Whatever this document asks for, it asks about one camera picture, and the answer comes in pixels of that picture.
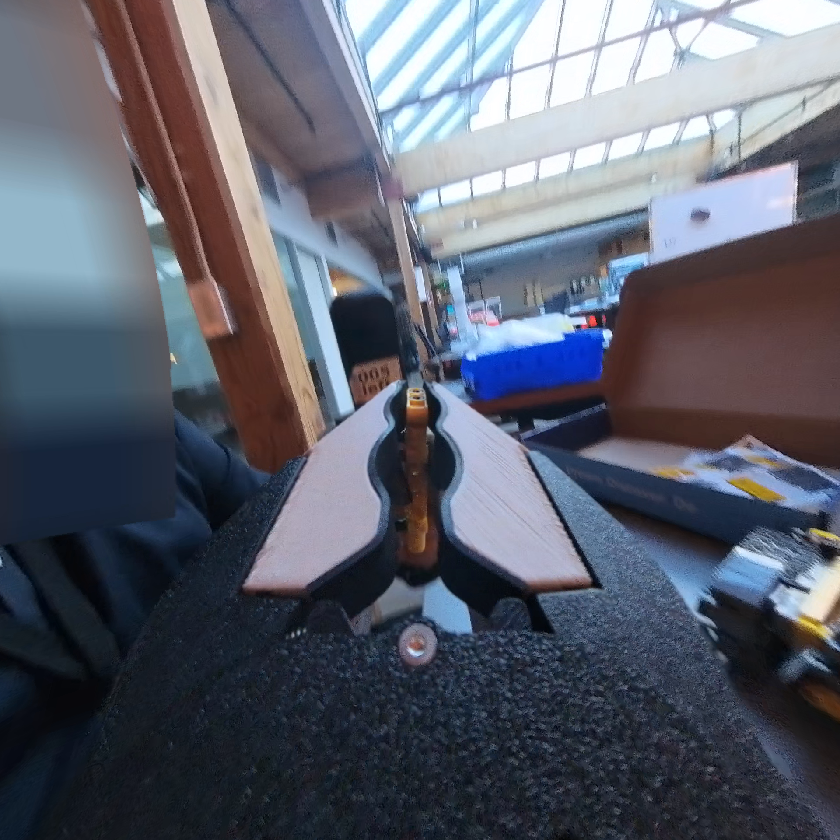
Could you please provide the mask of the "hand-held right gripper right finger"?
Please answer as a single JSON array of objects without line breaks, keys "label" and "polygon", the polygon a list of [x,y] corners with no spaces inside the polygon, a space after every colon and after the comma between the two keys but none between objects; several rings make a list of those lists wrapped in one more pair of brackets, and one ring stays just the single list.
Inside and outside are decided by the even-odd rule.
[{"label": "hand-held right gripper right finger", "polygon": [[447,588],[489,615],[514,598],[594,589],[594,575],[528,450],[441,385],[428,385],[438,560]]}]

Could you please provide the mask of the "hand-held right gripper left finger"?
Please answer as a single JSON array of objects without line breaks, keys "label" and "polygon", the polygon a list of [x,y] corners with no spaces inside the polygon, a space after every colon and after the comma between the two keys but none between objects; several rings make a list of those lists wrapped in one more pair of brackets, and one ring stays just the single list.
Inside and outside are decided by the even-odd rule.
[{"label": "hand-held right gripper left finger", "polygon": [[336,602],[359,615],[396,576],[404,502],[404,384],[390,384],[314,445],[244,580],[247,595]]}]

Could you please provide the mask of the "yellow toy beam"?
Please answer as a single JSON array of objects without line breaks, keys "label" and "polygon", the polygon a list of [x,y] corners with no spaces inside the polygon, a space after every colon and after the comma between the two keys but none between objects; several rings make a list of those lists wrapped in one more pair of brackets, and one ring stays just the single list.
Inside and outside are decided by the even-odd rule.
[{"label": "yellow toy beam", "polygon": [[406,391],[403,472],[408,489],[405,508],[406,551],[420,555],[426,549],[428,532],[428,403],[421,386]]}]

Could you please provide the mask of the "grey desk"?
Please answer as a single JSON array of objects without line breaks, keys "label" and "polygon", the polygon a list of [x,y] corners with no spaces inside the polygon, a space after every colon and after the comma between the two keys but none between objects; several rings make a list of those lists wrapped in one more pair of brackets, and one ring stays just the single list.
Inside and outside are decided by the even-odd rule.
[{"label": "grey desk", "polygon": [[[601,588],[546,595],[564,641],[538,667],[514,746],[559,727],[564,828],[580,838],[838,838],[838,724],[771,677],[731,675],[690,595],[720,546],[621,512],[614,519],[550,457],[528,451]],[[541,684],[559,691],[537,721]]]}]

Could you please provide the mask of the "wooden table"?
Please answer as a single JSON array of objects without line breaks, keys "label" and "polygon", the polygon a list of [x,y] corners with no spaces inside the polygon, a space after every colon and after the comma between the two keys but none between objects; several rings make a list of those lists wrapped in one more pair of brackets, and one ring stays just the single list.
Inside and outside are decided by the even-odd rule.
[{"label": "wooden table", "polygon": [[557,385],[529,392],[520,392],[482,400],[470,397],[467,403],[486,417],[536,417],[557,406],[595,399],[603,402],[603,389],[599,381]]}]

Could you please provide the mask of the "navy box base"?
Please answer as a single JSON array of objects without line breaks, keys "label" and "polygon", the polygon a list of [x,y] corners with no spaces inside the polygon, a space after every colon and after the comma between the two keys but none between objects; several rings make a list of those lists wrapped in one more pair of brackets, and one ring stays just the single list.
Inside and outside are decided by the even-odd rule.
[{"label": "navy box base", "polygon": [[688,449],[652,440],[618,437],[606,404],[586,407],[521,433],[532,451],[548,457],[590,496],[701,536],[733,545],[756,528],[789,532],[838,526],[838,501],[825,511],[779,503],[665,478]]}]

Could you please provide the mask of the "blue plastic bin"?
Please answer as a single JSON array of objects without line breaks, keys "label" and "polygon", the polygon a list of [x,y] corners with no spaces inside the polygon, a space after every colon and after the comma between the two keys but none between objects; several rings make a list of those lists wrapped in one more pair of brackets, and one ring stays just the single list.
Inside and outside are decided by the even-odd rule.
[{"label": "blue plastic bin", "polygon": [[486,353],[460,363],[466,390],[479,401],[597,381],[612,333],[585,329],[561,340]]}]

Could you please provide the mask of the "white plastic bag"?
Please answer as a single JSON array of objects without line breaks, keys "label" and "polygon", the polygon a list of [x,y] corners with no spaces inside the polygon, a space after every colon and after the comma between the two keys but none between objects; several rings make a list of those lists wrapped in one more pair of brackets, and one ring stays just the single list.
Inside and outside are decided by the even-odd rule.
[{"label": "white plastic bag", "polygon": [[571,318],[561,313],[507,320],[496,326],[479,324],[476,338],[468,342],[465,357],[475,359],[504,350],[526,349],[564,340],[574,331]]}]

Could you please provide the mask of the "person's dark blue jacket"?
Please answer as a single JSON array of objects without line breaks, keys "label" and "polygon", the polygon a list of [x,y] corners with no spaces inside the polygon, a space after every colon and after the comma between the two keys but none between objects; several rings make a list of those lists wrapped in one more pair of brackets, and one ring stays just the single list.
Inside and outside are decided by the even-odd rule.
[{"label": "person's dark blue jacket", "polygon": [[31,838],[187,562],[270,474],[175,412],[171,516],[2,546],[2,838]]}]

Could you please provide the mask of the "printed booklet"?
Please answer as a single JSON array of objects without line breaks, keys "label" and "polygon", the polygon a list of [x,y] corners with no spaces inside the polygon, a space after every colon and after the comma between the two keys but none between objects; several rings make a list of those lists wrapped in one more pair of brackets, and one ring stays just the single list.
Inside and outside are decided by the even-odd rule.
[{"label": "printed booklet", "polygon": [[839,481],[745,436],[718,451],[691,450],[680,462],[654,468],[653,475],[729,495],[808,513],[829,513],[839,499]]}]

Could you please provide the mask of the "open cardboard box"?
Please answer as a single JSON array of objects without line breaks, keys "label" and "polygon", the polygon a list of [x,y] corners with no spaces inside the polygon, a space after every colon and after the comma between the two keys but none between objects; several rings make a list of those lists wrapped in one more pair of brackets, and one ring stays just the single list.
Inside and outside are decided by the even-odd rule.
[{"label": "open cardboard box", "polygon": [[631,273],[602,393],[619,437],[839,467],[838,216]]}]

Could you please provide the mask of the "yellow grey toy bulldozer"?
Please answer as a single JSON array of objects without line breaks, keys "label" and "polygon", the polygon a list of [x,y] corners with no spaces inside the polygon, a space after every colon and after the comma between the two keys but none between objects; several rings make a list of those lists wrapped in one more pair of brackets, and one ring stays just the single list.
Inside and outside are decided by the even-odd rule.
[{"label": "yellow grey toy bulldozer", "polygon": [[839,538],[756,528],[717,565],[697,614],[719,654],[839,720]]}]

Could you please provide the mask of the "white whiteboard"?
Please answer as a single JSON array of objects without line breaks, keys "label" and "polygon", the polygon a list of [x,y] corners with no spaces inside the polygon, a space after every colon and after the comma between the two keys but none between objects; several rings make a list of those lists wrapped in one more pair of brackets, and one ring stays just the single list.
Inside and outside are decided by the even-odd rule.
[{"label": "white whiteboard", "polygon": [[648,211],[649,263],[793,225],[798,174],[797,161],[789,161],[653,198]]}]

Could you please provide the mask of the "wooden post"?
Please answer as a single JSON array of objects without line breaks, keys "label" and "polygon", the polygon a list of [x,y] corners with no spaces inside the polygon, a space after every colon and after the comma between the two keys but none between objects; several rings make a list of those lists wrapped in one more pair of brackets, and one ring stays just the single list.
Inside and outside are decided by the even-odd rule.
[{"label": "wooden post", "polygon": [[275,472],[324,423],[204,2],[85,2],[248,461]]}]

